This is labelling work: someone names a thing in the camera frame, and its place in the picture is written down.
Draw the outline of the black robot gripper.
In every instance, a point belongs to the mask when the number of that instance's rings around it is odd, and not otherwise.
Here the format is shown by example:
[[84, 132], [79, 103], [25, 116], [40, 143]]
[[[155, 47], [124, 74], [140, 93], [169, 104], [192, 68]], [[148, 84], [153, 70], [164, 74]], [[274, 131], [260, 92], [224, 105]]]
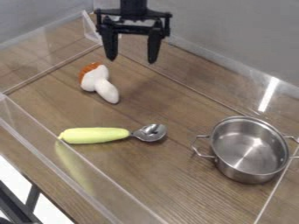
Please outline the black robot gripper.
[[107, 58], [117, 57], [117, 34], [148, 35], [147, 57], [153, 64], [161, 39], [171, 34], [171, 12], [151, 10], [147, 0], [119, 0], [117, 8], [96, 8], [96, 29], [101, 35]]

